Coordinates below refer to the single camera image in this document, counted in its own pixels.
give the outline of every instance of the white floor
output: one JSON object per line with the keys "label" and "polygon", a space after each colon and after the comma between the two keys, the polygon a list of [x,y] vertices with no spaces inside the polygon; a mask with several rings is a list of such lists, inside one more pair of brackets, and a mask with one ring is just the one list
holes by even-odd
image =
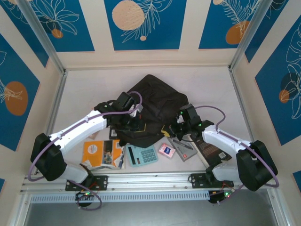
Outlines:
{"label": "white floor", "polygon": [[[143,67],[69,71],[59,107],[54,132],[62,130],[86,116],[98,103],[116,99],[122,91],[128,91],[147,74],[153,74],[188,96],[194,106],[213,105],[226,113],[221,129],[239,138],[249,140],[247,127],[232,85],[227,67]],[[222,115],[214,109],[199,109],[202,120],[217,123]],[[95,140],[109,138],[109,129],[101,131]],[[78,144],[66,159],[80,163],[83,143]],[[160,146],[164,140],[156,143]],[[133,168],[126,158],[126,168],[116,172],[171,172],[204,170],[198,156],[182,162],[178,155]]]}

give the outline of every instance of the black backpack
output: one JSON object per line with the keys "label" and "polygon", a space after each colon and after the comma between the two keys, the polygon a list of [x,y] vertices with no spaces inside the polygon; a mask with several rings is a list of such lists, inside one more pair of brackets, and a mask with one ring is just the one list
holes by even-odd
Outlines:
{"label": "black backpack", "polygon": [[139,132],[116,130],[121,146],[130,143],[138,147],[148,147],[156,143],[164,136],[161,132],[163,126],[175,119],[180,107],[188,104],[186,95],[151,74],[146,75],[130,91],[139,92],[143,98],[141,116],[145,130]]}

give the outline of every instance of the light blue calculator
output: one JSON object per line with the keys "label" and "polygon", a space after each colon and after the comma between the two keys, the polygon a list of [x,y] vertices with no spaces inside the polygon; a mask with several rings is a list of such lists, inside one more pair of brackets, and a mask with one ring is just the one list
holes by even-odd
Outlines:
{"label": "light blue calculator", "polygon": [[146,148],[126,145],[126,151],[132,167],[143,166],[158,161],[154,145]]}

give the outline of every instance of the beige circle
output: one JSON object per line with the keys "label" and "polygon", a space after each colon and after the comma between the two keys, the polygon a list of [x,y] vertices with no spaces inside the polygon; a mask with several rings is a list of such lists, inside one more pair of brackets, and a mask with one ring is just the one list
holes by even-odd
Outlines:
{"label": "beige circle", "polygon": [[90,146],[88,147],[88,152],[89,152],[90,154],[95,154],[95,153],[97,152],[97,146],[96,146],[96,145],[90,145]]}
{"label": "beige circle", "polygon": [[14,5],[16,5],[16,0],[8,0],[10,3],[13,3]]}
{"label": "beige circle", "polygon": [[124,31],[137,29],[144,22],[144,13],[134,1],[123,0],[112,11],[115,25]]}
{"label": "beige circle", "polygon": [[213,4],[219,5],[223,2],[223,0],[213,0]]}
{"label": "beige circle", "polygon": [[141,37],[140,37],[140,40],[141,40],[141,41],[145,41],[145,40],[146,40],[146,36],[144,36],[144,35],[141,36]]}

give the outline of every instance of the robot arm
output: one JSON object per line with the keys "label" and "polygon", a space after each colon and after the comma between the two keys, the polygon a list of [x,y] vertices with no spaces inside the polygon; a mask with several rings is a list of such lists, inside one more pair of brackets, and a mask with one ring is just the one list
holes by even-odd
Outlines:
{"label": "robot arm", "polygon": [[136,100],[125,92],[116,101],[110,101],[110,103],[98,104],[86,117],[49,137],[44,133],[36,137],[31,162],[36,161],[42,150],[52,143],[35,163],[46,180],[64,178],[84,186],[91,185],[93,183],[92,173],[83,165],[65,161],[64,156],[76,144],[109,125],[133,131],[139,129],[141,103],[136,105]]}
{"label": "robot arm", "polygon": [[210,121],[202,121],[191,104],[180,109],[167,133],[180,141],[184,135],[191,134],[193,140],[214,145],[232,157],[209,167],[206,170],[208,178],[242,182],[249,190],[256,191],[278,173],[263,142],[241,140],[222,131]]}

